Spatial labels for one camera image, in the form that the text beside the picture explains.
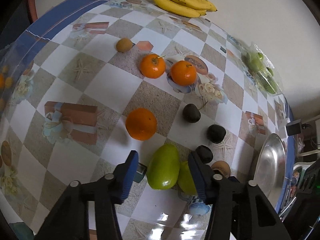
plastic bag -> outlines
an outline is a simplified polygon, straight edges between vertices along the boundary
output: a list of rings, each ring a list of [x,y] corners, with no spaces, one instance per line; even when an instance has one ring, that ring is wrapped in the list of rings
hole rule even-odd
[[[242,60],[259,88],[272,96],[282,94],[281,77],[268,57],[255,43],[241,44]]]

white wall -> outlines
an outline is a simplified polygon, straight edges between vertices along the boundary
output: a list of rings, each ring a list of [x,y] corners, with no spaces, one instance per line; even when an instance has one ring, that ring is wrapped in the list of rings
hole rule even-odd
[[[38,16],[63,0],[36,0]],[[320,26],[302,0],[211,0],[208,19],[268,55],[296,118],[320,114]]]

printed ribbon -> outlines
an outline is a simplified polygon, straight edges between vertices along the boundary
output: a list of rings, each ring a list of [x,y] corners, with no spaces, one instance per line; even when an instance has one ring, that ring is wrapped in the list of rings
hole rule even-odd
[[[71,137],[72,130],[94,134],[97,132],[97,126],[73,123],[70,117],[62,116],[61,107],[63,103],[58,102],[54,106],[54,113],[49,112],[45,116],[43,136],[46,137],[51,144],[56,141],[63,142],[64,139]]]

stainless steel plate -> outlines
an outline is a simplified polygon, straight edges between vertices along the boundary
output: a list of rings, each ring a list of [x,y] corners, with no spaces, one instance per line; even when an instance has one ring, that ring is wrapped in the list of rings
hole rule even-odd
[[[285,176],[285,153],[280,137],[272,133],[264,142],[254,174],[263,193],[273,207],[276,207],[282,191]]]

bunch of bananas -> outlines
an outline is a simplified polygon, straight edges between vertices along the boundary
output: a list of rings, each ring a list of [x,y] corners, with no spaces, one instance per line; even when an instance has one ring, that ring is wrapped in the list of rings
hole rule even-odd
[[[154,2],[163,10],[189,18],[206,15],[206,11],[217,11],[214,4],[208,0],[154,0]]]

